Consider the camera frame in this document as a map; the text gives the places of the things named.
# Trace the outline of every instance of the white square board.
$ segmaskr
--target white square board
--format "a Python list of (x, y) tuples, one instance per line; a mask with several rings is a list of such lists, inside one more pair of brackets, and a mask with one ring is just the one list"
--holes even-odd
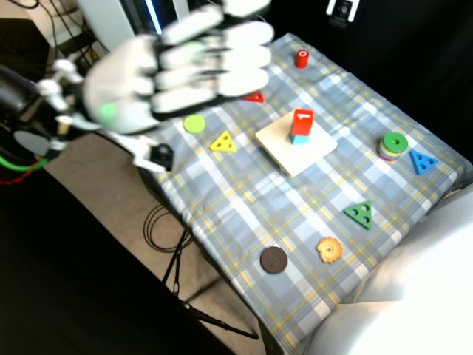
[(337, 147), (337, 141), (316, 122), (312, 125), (308, 143), (292, 144), (289, 132), (293, 115), (294, 111), (291, 111), (256, 133), (256, 138), (266, 152), (273, 157), (282, 170), (292, 177), (303, 172)]

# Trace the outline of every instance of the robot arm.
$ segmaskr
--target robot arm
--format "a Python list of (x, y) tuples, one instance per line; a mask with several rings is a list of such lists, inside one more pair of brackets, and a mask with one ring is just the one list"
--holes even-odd
[(270, 63), (265, 47), (273, 28), (251, 18), (270, 0), (224, 0), (207, 4), (160, 37), (139, 35), (108, 54), (82, 78), (67, 60), (55, 75), (36, 84), (53, 108), (54, 130), (39, 152), (31, 136), (17, 142), (47, 159), (65, 149), (73, 132), (100, 131), (133, 155), (133, 164), (153, 172), (170, 170), (172, 148), (140, 135), (161, 121), (263, 88)]

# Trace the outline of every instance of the green triangle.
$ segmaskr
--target green triangle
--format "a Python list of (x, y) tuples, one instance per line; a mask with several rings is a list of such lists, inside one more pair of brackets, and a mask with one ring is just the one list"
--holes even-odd
[(364, 228), (371, 229), (372, 227), (372, 213), (371, 213), (371, 201), (366, 201), (348, 207), (343, 211), (348, 217), (356, 222), (360, 223)]

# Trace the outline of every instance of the concrete floor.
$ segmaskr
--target concrete floor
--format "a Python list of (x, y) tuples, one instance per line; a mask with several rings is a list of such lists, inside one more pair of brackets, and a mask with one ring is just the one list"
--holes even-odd
[[(48, 164), (47, 171), (156, 277), (163, 278), (171, 255), (150, 248), (142, 233), (146, 215), (158, 202), (146, 191), (127, 153), (96, 135), (87, 135), (72, 142), (60, 158)], [(182, 230), (168, 215), (155, 226), (153, 238), (160, 246), (174, 246)], [(195, 243), (184, 249), (180, 270), (180, 299), (187, 299), (204, 285), (217, 280), (191, 304), (229, 325), (259, 334), (256, 317), (205, 261)], [(174, 277), (170, 279), (167, 286), (171, 288)], [(236, 354), (265, 354), (261, 338), (252, 340), (203, 324)]]

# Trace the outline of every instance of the tripod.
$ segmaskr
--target tripod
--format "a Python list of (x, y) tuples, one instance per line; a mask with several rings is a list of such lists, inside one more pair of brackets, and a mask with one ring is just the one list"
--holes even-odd
[[(174, 265), (174, 262), (176, 263), (176, 271), (174, 275), (174, 285), (172, 287), (172, 293), (174, 296), (179, 298), (179, 271), (180, 271), (180, 256), (183, 253), (183, 243), (184, 239), (186, 238), (187, 231), (184, 230), (183, 234), (181, 235), (179, 239), (179, 243), (177, 244), (176, 251), (173, 253), (171, 261), (169, 262), (168, 268), (166, 269), (166, 273), (164, 274), (163, 278), (163, 283), (166, 284), (166, 281), (169, 278), (169, 275), (172, 270), (172, 266)], [(183, 303), (184, 308), (192, 315), (193, 317), (197, 318), (198, 320), (201, 320), (203, 322), (207, 322), (213, 325), (216, 325), (217, 327), (220, 327), (222, 329), (225, 329), (226, 331), (233, 331), (234, 333), (241, 334), (245, 337), (251, 338), (251, 339), (259, 339), (259, 337), (256, 334), (251, 334), (246, 331), (242, 331), (241, 329), (232, 327), (231, 325), (228, 325), (227, 323), (223, 322), (222, 320), (215, 319), (208, 314), (203, 313), (202, 311), (199, 311), (198, 309), (192, 307), (188, 302), (180, 300), (180, 302)]]

